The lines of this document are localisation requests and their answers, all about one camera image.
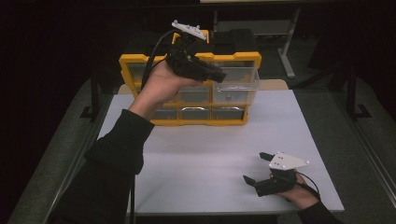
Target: gray floor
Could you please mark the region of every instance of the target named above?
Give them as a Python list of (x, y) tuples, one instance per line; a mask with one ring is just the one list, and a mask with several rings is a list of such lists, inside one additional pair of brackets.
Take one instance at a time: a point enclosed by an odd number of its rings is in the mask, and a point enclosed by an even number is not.
[[(306, 67), (316, 41), (291, 43), (288, 55), (295, 79), (288, 79), (281, 68), (276, 55), (279, 42), (259, 41), (263, 55), (261, 78), (282, 78), (292, 86), (318, 72)], [(378, 173), (375, 169), (378, 164), (373, 164), (370, 158), (376, 156), (383, 168), (380, 170), (388, 171), (385, 175), (396, 179), (396, 124), (361, 79), (357, 80), (356, 104), (365, 105), (372, 117), (352, 121), (345, 110), (345, 91), (327, 90), (330, 78), (294, 92), (345, 207), (344, 212), (335, 215), (345, 223), (394, 223), (395, 204), (378, 177), (384, 174)], [(283, 215), (278, 222), (301, 223), (295, 214)]]
[[(261, 78), (282, 78), (291, 86), (318, 72), (306, 67), (316, 45), (315, 40), (291, 43), (288, 55), (295, 79), (286, 77), (277, 56), (276, 49), (281, 46), (282, 39), (262, 38), (258, 43), (262, 51)], [(370, 158), (375, 155), (385, 167), (383, 170), (396, 179), (396, 124), (375, 99), (371, 88), (360, 79), (357, 104), (365, 105), (372, 118), (351, 121), (344, 109), (345, 93), (328, 91), (329, 78), (294, 92), (346, 209), (335, 215), (345, 223), (394, 223), (395, 206), (383, 187), (383, 178), (379, 178), (378, 164), (373, 164)], [(108, 97), (102, 99), (108, 103)], [(63, 190), (64, 177), (74, 172), (67, 167), (73, 168), (78, 163), (81, 150), (90, 145), (84, 139), (94, 139), (95, 132), (98, 132), (101, 120), (92, 123), (79, 117), (89, 104), (90, 84), (87, 82), (67, 110), (9, 223), (44, 223), (48, 209)], [(301, 223), (295, 214), (282, 215), (278, 222)]]

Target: hand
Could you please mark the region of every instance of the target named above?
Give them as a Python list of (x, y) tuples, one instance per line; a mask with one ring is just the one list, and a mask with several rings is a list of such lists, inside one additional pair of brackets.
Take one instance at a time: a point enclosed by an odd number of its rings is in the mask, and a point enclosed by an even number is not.
[[(306, 184), (305, 180), (300, 174), (296, 173), (296, 176), (297, 182)], [(299, 209), (305, 209), (319, 202), (319, 200), (312, 193), (298, 185), (294, 185), (292, 189), (278, 193), (277, 195), (291, 201)]]
[(152, 69), (145, 87), (134, 99), (129, 110), (150, 120), (155, 110), (172, 99), (180, 88), (202, 83), (203, 81), (175, 75), (166, 61), (162, 61)]

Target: storage organizer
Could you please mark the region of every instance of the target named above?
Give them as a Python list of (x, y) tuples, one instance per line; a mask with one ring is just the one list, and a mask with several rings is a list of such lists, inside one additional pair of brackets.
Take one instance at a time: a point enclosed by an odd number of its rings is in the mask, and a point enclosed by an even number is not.
[[(257, 69), (260, 67), (262, 56), (257, 51), (255, 44), (248, 45), (247, 49), (238, 45), (238, 41), (250, 40), (255, 43), (249, 30), (231, 31), (226, 35), (232, 37), (233, 48), (239, 51), (219, 54), (218, 51), (212, 50), (199, 52), (195, 55), (200, 60), (221, 67), (227, 74), (223, 82), (208, 80), (202, 86), (182, 88), (171, 101), (165, 103), (163, 108), (155, 112), (151, 122), (163, 126), (188, 124), (224, 126), (243, 125), (248, 122), (248, 108), (253, 103), (256, 91), (260, 87)], [(216, 44), (219, 43), (224, 49), (226, 46), (216, 39), (216, 36), (224, 37), (224, 34), (216, 35), (215, 33), (213, 36), (208, 40), (209, 43), (210, 41), (215, 43), (212, 49), (215, 49)], [(244, 39), (238, 39), (238, 36), (243, 36)], [(158, 62), (164, 57), (164, 55), (157, 55), (154, 62)], [(142, 76), (148, 59), (147, 54), (133, 50), (125, 52), (120, 57), (123, 80), (134, 96), (140, 92)]]

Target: dark background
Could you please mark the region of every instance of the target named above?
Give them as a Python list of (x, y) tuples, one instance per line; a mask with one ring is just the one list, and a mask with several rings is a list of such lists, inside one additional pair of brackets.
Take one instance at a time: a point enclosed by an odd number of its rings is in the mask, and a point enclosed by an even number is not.
[[(122, 84), (118, 59), (137, 31), (168, 31), (174, 19), (211, 29), (213, 8), (168, 8), (196, 2), (1, 1), (0, 223), (7, 222), (81, 85), (92, 74), (103, 92)], [(153, 7), (158, 4), (165, 7)], [(222, 7), (219, 19), (288, 19), (294, 7)], [(385, 0), (311, 4), (303, 7), (294, 35), (318, 40), (312, 67), (352, 64), (394, 119), (395, 9)]]

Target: white table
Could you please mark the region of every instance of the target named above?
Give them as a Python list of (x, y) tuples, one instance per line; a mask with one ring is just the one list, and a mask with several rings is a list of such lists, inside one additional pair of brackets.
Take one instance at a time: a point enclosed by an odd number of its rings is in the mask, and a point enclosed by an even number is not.
[[(129, 94), (115, 95), (99, 137), (108, 133)], [(268, 179), (260, 152), (283, 151), (309, 160), (299, 169), (318, 185), (331, 211), (343, 211), (292, 91), (258, 91), (244, 126), (188, 125), (154, 128), (145, 164), (136, 177), (135, 212), (150, 215), (281, 214), (297, 209), (275, 195), (258, 197), (242, 175)]]

